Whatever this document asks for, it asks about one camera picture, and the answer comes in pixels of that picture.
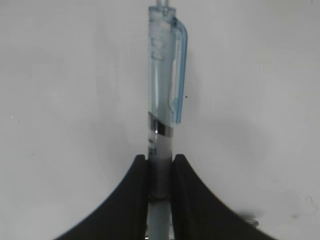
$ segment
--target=pen top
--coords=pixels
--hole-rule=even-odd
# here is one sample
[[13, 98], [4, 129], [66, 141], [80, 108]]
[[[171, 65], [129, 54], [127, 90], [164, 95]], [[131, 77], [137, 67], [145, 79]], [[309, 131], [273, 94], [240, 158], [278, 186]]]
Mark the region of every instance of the pen top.
[[161, 7], [168, 7], [169, 0], [156, 0], [156, 5]]
[[187, 31], [176, 9], [149, 7], [148, 111], [168, 127], [181, 122], [187, 56]]

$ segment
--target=black holder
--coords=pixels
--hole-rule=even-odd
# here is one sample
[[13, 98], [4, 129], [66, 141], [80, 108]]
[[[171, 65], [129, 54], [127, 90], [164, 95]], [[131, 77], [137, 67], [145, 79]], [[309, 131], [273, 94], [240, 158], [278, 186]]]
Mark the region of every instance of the black holder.
[[[112, 194], [88, 217], [55, 240], [143, 240], [149, 162], [137, 155]], [[182, 154], [171, 165], [170, 201], [175, 240], [274, 240], [225, 206]]]

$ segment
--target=white background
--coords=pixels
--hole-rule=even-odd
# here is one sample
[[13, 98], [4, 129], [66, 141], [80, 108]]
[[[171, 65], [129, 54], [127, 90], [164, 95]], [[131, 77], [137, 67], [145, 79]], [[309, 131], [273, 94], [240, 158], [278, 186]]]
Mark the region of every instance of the white background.
[[[280, 240], [320, 236], [320, 2], [172, 0], [183, 153]], [[147, 152], [149, 0], [0, 2], [0, 239], [50, 240]]]

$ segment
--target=pen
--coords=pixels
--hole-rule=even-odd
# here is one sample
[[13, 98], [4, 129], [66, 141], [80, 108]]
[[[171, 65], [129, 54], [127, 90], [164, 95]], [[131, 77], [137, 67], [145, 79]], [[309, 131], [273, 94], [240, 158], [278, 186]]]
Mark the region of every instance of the pen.
[[148, 237], [169, 239], [170, 166], [174, 125], [181, 122], [187, 31], [168, 0], [150, 6], [148, 24]]

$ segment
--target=metal band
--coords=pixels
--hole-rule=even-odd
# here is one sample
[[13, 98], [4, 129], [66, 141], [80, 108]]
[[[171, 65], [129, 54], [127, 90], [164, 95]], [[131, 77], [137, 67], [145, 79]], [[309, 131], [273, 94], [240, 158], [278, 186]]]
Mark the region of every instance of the metal band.
[[149, 128], [156, 134], [160, 134], [166, 137], [172, 137], [174, 135], [174, 128], [164, 125], [155, 116], [149, 112]]
[[161, 7], [168, 7], [169, 0], [156, 0], [156, 4]]

